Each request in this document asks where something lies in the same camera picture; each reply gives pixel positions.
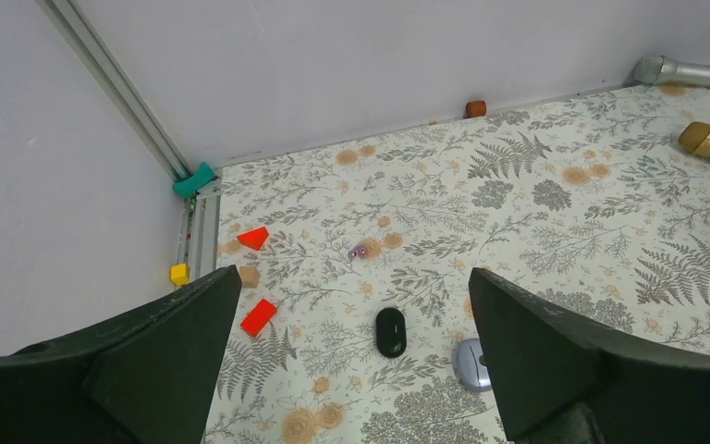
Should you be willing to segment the black earbud charging case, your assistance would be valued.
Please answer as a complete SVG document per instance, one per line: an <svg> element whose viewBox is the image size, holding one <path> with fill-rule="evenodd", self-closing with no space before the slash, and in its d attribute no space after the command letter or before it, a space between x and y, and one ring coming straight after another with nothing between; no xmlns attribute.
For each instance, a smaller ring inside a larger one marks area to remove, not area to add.
<svg viewBox="0 0 710 444"><path fill-rule="evenodd" d="M375 318L375 342L377 350L386 358L398 358L407 348L406 321L403 313L395 307L382 309Z"/></svg>

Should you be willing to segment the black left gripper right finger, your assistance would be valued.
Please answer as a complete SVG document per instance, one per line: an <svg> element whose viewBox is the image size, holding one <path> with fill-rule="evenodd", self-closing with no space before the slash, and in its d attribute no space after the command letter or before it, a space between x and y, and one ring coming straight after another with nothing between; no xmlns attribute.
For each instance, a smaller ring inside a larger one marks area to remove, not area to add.
<svg viewBox="0 0 710 444"><path fill-rule="evenodd" d="M624 333L482 268L469 292L508 440L710 443L710 355Z"/></svg>

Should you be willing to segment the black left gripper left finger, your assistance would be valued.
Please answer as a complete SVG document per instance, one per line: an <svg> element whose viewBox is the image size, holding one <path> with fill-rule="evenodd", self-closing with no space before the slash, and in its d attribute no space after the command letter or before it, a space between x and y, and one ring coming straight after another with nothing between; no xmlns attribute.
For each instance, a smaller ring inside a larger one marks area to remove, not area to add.
<svg viewBox="0 0 710 444"><path fill-rule="evenodd" d="M239 304L236 267L0 356L0 443L198 443Z"/></svg>

